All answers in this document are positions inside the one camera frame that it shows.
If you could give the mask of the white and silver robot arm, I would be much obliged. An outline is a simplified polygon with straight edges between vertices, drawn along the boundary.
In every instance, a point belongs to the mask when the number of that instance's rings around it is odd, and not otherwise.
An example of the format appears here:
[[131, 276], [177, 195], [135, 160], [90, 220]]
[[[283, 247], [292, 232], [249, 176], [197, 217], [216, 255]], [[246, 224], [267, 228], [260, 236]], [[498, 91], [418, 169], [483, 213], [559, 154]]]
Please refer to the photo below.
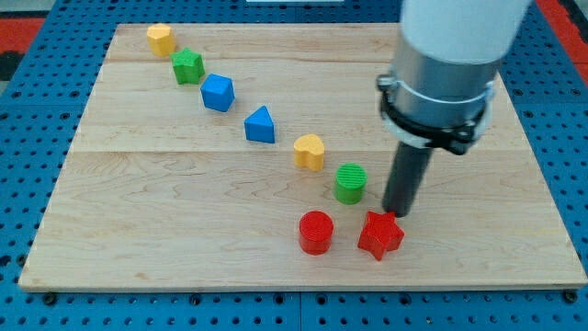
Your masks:
[[380, 116], [399, 141], [464, 154], [492, 117], [493, 82], [530, 0], [404, 0]]

